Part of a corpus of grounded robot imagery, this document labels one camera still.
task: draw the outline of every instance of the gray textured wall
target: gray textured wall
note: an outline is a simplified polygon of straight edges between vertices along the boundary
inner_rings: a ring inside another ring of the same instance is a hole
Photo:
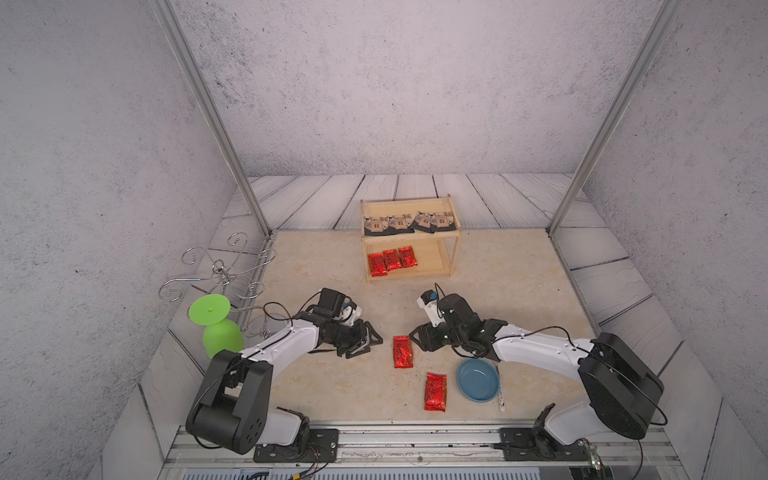
[[[0,2],[0,477],[84,478],[234,182],[146,0]]]
[[[249,175],[568,172],[660,0],[173,0]]]
[[[768,452],[768,3],[677,24],[587,193]]]

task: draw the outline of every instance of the beige marble tabletop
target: beige marble tabletop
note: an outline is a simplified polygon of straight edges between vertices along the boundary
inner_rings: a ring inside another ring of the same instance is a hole
[[[259,304],[278,301],[294,313],[320,288],[338,290],[362,307],[363,319],[384,343],[353,359],[335,353],[300,357],[273,380],[270,406],[312,420],[534,419],[549,403],[584,393],[579,382],[556,373],[503,362],[506,411],[500,412],[496,399],[475,403],[463,396],[455,374],[464,359],[448,347],[427,353],[414,345],[414,368],[394,368],[392,337],[428,322],[416,298],[434,282],[446,294],[465,297],[482,319],[503,319],[531,330],[560,325],[574,338],[594,336],[543,230],[465,230],[453,276],[371,283],[364,277],[361,243],[357,231],[278,233],[278,256],[264,274],[266,292]],[[251,329],[257,332],[258,327]],[[445,412],[424,410],[427,372],[448,377]]]

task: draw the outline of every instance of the metal mounting plate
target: metal mounting plate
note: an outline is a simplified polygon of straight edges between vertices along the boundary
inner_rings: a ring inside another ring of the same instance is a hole
[[[310,429],[309,445],[317,447],[320,453],[320,462],[335,462],[336,450],[339,448],[339,430],[336,429]],[[253,461],[256,463],[314,463],[315,454],[307,449],[304,455],[296,456],[280,445],[256,445],[253,453]]]
[[[502,437],[501,443],[494,448],[504,453],[507,462],[587,462],[586,445],[575,442],[558,448],[554,452],[554,458],[545,458],[537,453],[536,442],[531,429],[499,429]]]

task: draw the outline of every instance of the wire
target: wire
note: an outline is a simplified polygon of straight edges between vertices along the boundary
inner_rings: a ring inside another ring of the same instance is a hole
[[[324,450],[324,451],[325,451],[325,453],[327,453],[327,454],[328,454],[329,458],[332,458],[332,457],[333,457],[333,456],[331,455],[331,452],[329,452],[327,448],[325,448],[325,447],[321,447],[321,446],[319,446],[319,445],[315,445],[315,446],[316,446],[318,449],[320,449],[320,450]],[[315,470],[314,472],[312,472],[312,475],[315,475],[317,472],[319,472],[320,470],[322,470],[322,469],[324,469],[325,467],[327,467],[329,463],[330,463],[330,460],[329,460],[328,462],[326,462],[326,464],[325,464],[325,465],[323,465],[322,467],[320,467],[320,468],[318,468],[317,470]]]
[[[629,480],[635,480],[637,476],[640,474],[640,470],[643,469],[643,444],[640,443],[640,440],[637,440],[637,446],[640,447],[640,466],[637,467],[637,471],[632,475],[632,478]]]
[[[279,318],[276,318],[276,317],[274,317],[274,316],[271,316],[271,315],[269,314],[269,312],[267,312],[267,311],[266,311],[266,306],[267,306],[267,305],[280,305],[280,306],[283,308],[283,312],[285,312],[285,313],[286,313],[286,318],[284,318],[284,319],[279,319]],[[264,312],[264,315],[268,316],[268,317],[269,317],[269,318],[271,318],[272,320],[277,320],[277,321],[279,321],[279,322],[287,322],[288,320],[290,320],[290,325],[291,325],[291,326],[293,326],[293,317],[294,317],[294,315],[291,315],[291,314],[288,312],[288,309],[287,309],[287,308],[285,307],[285,305],[283,305],[282,303],[280,303],[280,302],[267,302],[267,303],[264,303],[264,304],[261,306],[261,310]]]
[[[453,351],[456,353],[456,355],[458,355],[458,356],[461,356],[461,357],[463,357],[463,358],[466,358],[466,359],[476,359],[476,358],[478,358],[477,356],[474,356],[474,355],[462,355],[461,353],[459,353],[459,352],[458,352],[458,350],[456,349],[456,347],[455,347],[455,346],[453,346],[453,345],[451,345],[451,348],[452,348],[452,349],[453,349]]]
[[[510,339],[510,338],[523,338],[523,337],[526,337],[526,336],[529,336],[529,335],[533,335],[534,333],[539,333],[539,332],[542,332],[542,331],[544,331],[544,330],[547,330],[547,329],[560,329],[560,330],[562,330],[563,332],[565,332],[565,336],[568,338],[568,343],[570,343],[572,347],[574,347],[575,349],[579,349],[579,350],[581,350],[582,352],[586,353],[588,357],[591,357],[591,358],[593,358],[593,359],[597,360],[598,362],[602,363],[603,365],[605,365],[606,367],[608,367],[610,371],[618,373],[619,375],[621,375],[621,377],[622,377],[623,379],[627,380],[627,381],[630,383],[630,385],[632,385],[632,386],[633,386],[633,387],[634,387],[634,388],[635,388],[635,389],[636,389],[638,392],[640,392],[640,393],[641,393],[641,394],[642,394],[642,395],[643,395],[643,396],[646,398],[646,400],[647,400],[648,402],[650,402],[650,403],[651,403],[651,405],[653,405],[653,406],[654,406],[654,408],[655,408],[656,410],[658,410],[658,412],[661,414],[661,416],[663,416],[663,417],[664,417],[664,423],[648,422],[648,424],[649,424],[649,425],[658,425],[658,426],[662,426],[662,427],[663,427],[663,426],[665,426],[667,423],[669,423],[669,419],[667,418],[667,414],[666,414],[666,413],[664,413],[664,411],[663,411],[661,408],[659,408],[659,405],[658,405],[656,402],[654,402],[652,399],[650,399],[650,397],[648,396],[648,394],[647,394],[646,392],[644,392],[644,391],[643,391],[643,390],[642,390],[640,387],[638,387],[638,386],[635,384],[635,382],[633,382],[632,380],[630,380],[630,379],[629,379],[629,378],[628,378],[628,377],[627,377],[625,374],[623,374],[622,372],[618,371],[618,370],[617,370],[615,367],[608,365],[608,364],[607,364],[607,363],[606,363],[606,362],[605,362],[605,361],[604,361],[602,358],[600,358],[599,356],[597,356],[597,355],[593,354],[593,353],[592,353],[592,352],[590,352],[589,350],[586,350],[586,349],[582,349],[580,346],[576,346],[576,345],[573,343],[573,340],[571,340],[571,334],[570,334],[570,333],[568,333],[568,331],[567,331],[566,329],[564,329],[563,327],[561,327],[561,326],[558,326],[558,325],[546,326],[546,327],[544,327],[543,329],[538,329],[538,330],[535,330],[535,331],[533,331],[533,332],[530,332],[530,333],[525,333],[525,334],[521,334],[521,335],[507,335],[507,336],[503,336],[503,337],[500,337],[500,338],[497,338],[496,340],[494,340],[494,343],[495,343],[495,342],[498,342],[499,340],[503,340],[503,339]],[[598,345],[606,345],[606,346],[608,346],[609,348],[611,348],[611,346],[610,346],[610,345],[607,345],[607,344],[605,344],[605,343],[599,343]]]
[[[224,370],[224,372],[223,372],[221,375],[219,375],[218,377],[216,377],[216,379],[215,379],[213,382],[211,382],[211,383],[210,383],[210,385],[208,386],[208,388],[206,388],[206,389],[203,391],[203,393],[202,393],[202,394],[201,394],[201,395],[200,395],[200,396],[197,398],[197,401],[196,401],[196,402],[194,403],[194,405],[192,406],[192,410],[194,410],[194,411],[195,411],[195,413],[194,413],[194,415],[193,415],[193,418],[197,417],[197,413],[199,412],[199,410],[198,410],[197,408],[200,406],[200,402],[203,400],[203,397],[204,397],[204,396],[205,396],[205,395],[208,393],[208,391],[209,391],[209,390],[210,390],[210,389],[211,389],[211,388],[212,388],[214,385],[216,385],[216,384],[219,382],[219,380],[221,380],[221,379],[222,379],[222,378],[223,378],[223,377],[224,377],[226,374],[233,372],[233,371],[234,371],[234,370],[235,370],[237,367],[239,367],[240,365],[242,365],[243,363],[245,363],[245,361],[246,361],[246,360],[248,360],[250,357],[252,357],[252,356],[256,355],[258,352],[263,352],[265,348],[267,348],[267,347],[269,347],[269,346],[272,346],[273,344],[275,344],[275,343],[279,342],[280,340],[282,340],[282,339],[284,339],[284,338],[288,337],[288,335],[290,335],[290,334],[291,334],[291,330],[288,330],[288,332],[287,332],[285,335],[281,336],[279,339],[277,339],[277,340],[275,340],[275,341],[271,342],[269,345],[265,345],[265,346],[259,347],[258,349],[256,349],[256,351],[255,351],[255,352],[251,353],[249,356],[241,358],[239,362],[235,363],[235,364],[234,364],[234,365],[232,365],[230,368],[228,368],[228,369]],[[198,444],[199,446],[203,447],[204,449],[207,449],[207,450],[215,450],[215,449],[220,449],[220,448],[221,448],[221,445],[217,445],[217,446],[215,446],[215,447],[212,447],[212,446],[209,446],[209,445],[203,445],[203,443],[200,441],[200,439],[197,437],[197,435],[195,435],[195,433],[194,433],[194,432],[189,432],[189,433],[191,433],[191,434],[192,434],[192,436],[193,436],[193,437],[194,437],[194,439],[195,439],[195,442],[197,442],[197,444]]]

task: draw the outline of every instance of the white wooden panel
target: white wooden panel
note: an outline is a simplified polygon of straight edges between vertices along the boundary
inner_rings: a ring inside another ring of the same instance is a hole
[[[344,214],[336,224],[336,230],[358,230],[361,222],[360,201],[394,200],[397,175],[366,175],[355,196],[347,205]]]
[[[179,342],[166,333],[141,379],[154,431],[163,455],[167,455],[174,437],[187,421],[187,413],[203,374],[184,352]]]
[[[571,272],[587,311],[602,322],[651,294],[640,272],[629,260],[588,266]]]
[[[240,240],[235,245],[230,245],[230,236],[233,233],[243,232],[247,238]],[[264,245],[264,237],[259,229],[259,224],[253,215],[244,217],[229,217],[221,219],[219,227],[214,232],[214,237],[210,239],[210,248],[216,250],[229,250],[239,252],[243,249],[249,253],[259,254]]]
[[[398,175],[395,200],[437,197],[432,175]]]
[[[659,406],[669,419],[664,431],[688,476],[701,478],[723,396],[685,343],[659,378],[665,388]]]
[[[571,179],[563,174],[503,174],[528,199],[552,218]],[[563,227],[605,227],[605,222],[580,191],[563,220]]]
[[[605,222],[591,203],[576,200],[565,214],[561,227],[605,227]]]
[[[563,174],[502,174],[515,188],[551,217],[565,195],[571,179]],[[589,200],[583,191],[576,196]]]
[[[287,184],[291,179],[293,177],[289,176],[248,177],[253,194],[259,202]],[[250,215],[250,210],[248,210],[243,193],[240,192],[239,188],[235,189],[232,200],[230,200],[227,210],[224,211],[225,217],[236,217],[237,215]]]
[[[627,251],[607,228],[560,228],[555,234],[569,268],[598,265],[627,258]]]
[[[256,200],[259,202],[265,200],[271,194],[274,194],[288,182],[296,177],[290,175],[269,175],[266,177],[254,178],[250,182],[250,187],[253,189],[253,195],[256,196]]]
[[[330,229],[336,225],[359,187],[362,175],[333,175],[280,228]]]
[[[259,202],[270,228],[285,223],[329,178],[328,175],[298,177]]]
[[[546,227],[549,219],[499,174],[472,174],[469,180],[502,227]]]
[[[683,341],[655,296],[601,324],[601,330],[618,335],[656,374]]]
[[[205,370],[208,368],[210,358],[205,353],[205,347],[203,346],[203,330],[205,327],[193,323],[187,316],[192,303],[205,295],[205,293],[194,289],[192,287],[187,288],[187,292],[184,293],[184,297],[180,302],[178,310],[174,318],[171,319],[168,329],[179,340],[182,346],[190,353],[192,359],[197,362],[198,366]]]
[[[728,402],[723,402],[704,480],[739,478],[762,480],[768,476],[768,459],[744,428]]]
[[[498,228],[498,222],[482,201],[472,182],[463,174],[435,175],[439,197],[449,194],[464,228]]]
[[[164,458],[144,407],[138,386],[112,430],[101,453],[104,480],[156,478]]]

